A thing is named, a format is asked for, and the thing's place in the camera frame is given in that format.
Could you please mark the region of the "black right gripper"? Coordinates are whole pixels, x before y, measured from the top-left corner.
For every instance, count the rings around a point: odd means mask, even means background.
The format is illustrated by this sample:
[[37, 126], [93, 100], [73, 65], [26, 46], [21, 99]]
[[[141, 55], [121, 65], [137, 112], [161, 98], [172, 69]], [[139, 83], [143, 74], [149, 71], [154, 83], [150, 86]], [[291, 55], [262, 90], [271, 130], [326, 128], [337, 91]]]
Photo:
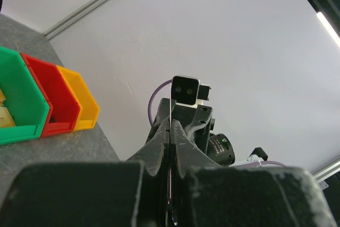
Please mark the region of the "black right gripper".
[[180, 122], [186, 136], [204, 153], [207, 153], [211, 126], [214, 125], [213, 109], [210, 106], [197, 107], [175, 104], [174, 100], [162, 98], [151, 125], [147, 141], [155, 135], [162, 121], [172, 118]]

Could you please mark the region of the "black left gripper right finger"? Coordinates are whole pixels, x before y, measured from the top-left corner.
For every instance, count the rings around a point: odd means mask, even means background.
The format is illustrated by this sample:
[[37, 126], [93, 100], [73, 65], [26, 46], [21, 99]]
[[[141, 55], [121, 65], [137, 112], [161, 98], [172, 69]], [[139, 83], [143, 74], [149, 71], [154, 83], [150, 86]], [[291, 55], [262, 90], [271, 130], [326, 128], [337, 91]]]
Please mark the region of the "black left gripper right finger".
[[179, 226], [336, 226], [314, 177], [298, 167], [222, 167], [171, 124]]

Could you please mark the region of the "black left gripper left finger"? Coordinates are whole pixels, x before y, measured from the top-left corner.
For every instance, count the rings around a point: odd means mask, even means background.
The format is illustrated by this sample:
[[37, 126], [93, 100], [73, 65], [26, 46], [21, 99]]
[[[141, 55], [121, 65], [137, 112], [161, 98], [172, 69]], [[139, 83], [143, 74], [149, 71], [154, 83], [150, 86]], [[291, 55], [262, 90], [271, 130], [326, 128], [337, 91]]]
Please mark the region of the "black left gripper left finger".
[[168, 226], [169, 122], [123, 162], [23, 168], [1, 205], [1, 226]]

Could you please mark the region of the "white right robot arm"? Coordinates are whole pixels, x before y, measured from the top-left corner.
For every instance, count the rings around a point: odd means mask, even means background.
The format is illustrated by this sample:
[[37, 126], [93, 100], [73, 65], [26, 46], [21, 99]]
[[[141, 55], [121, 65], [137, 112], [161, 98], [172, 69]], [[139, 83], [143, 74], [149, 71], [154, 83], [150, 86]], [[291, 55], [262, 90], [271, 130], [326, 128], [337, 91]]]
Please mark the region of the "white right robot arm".
[[235, 152], [230, 140], [222, 133], [213, 134], [215, 119], [213, 109], [201, 104], [186, 106], [176, 104], [174, 100], [163, 98], [158, 106], [155, 117], [151, 115], [153, 100], [148, 102], [148, 118], [151, 125], [148, 140], [154, 135], [163, 119], [170, 117], [178, 120], [191, 142], [204, 154], [221, 166], [260, 166], [268, 163], [268, 155], [261, 148], [255, 148], [250, 156], [242, 161], [236, 161]]

